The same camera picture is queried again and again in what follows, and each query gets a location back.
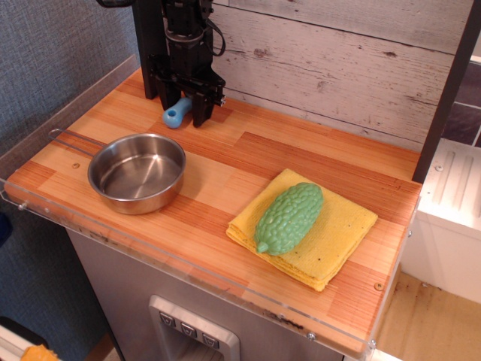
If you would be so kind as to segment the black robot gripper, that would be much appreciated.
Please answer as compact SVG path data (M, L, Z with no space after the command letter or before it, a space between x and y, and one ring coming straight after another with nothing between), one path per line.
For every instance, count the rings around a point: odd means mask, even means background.
M212 116L214 105L225 102L225 81L212 69L213 58L221 56L213 48L213 33L204 32L195 40L167 40L167 53L151 55L151 75L166 111L176 105L181 94L192 97L193 126L198 128Z

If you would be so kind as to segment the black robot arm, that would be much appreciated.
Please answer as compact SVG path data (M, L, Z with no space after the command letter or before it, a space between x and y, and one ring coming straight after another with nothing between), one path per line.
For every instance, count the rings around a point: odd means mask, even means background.
M225 38L210 19L211 1L163 1L166 19L162 34L167 53L151 55L151 76L167 110L184 95L192 102L192 120L198 128L225 104L225 81L213 69L213 58L225 52Z

